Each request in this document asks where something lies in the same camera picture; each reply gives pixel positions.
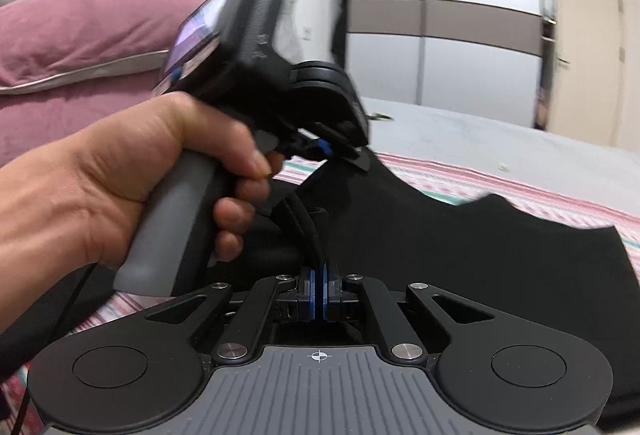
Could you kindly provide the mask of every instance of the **controller screen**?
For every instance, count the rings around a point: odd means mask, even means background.
[[[207,0],[180,27],[178,37],[171,48],[165,73],[171,72],[190,51],[209,39],[218,31],[220,12],[226,0]]]

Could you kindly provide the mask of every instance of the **hand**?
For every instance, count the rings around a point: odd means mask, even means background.
[[[113,114],[57,146],[70,154],[85,199],[83,261],[112,267],[124,260],[145,200],[183,148],[217,158],[241,177],[235,198],[222,199],[213,209],[220,228],[215,250],[223,261],[241,252],[253,204],[267,197],[268,177],[284,160],[274,153],[265,158],[245,125],[182,92]]]

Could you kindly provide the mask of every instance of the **blue ring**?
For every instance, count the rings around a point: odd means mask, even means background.
[[[326,284],[326,265],[322,268],[322,318],[326,319],[327,309],[327,284]]]
[[[311,289],[309,291],[309,317],[316,319],[316,271],[310,271],[309,283]]]
[[[169,75],[171,76],[171,83],[174,84],[182,75],[182,67],[176,67]]]
[[[323,154],[325,154],[327,157],[333,157],[334,149],[331,147],[331,145],[326,140],[318,139],[316,144],[320,147],[320,150],[322,150]]]

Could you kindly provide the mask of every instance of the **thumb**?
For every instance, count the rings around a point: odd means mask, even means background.
[[[217,158],[230,172],[251,179],[271,174],[249,128],[184,92],[149,100],[183,148]]]

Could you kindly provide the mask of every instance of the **brown stripe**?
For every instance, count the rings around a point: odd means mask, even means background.
[[[456,0],[349,0],[347,29],[429,36],[542,54],[539,15]]]
[[[482,43],[540,56],[542,19],[512,9],[455,0],[426,0],[423,36]]]
[[[349,0],[349,32],[420,36],[422,0]]]

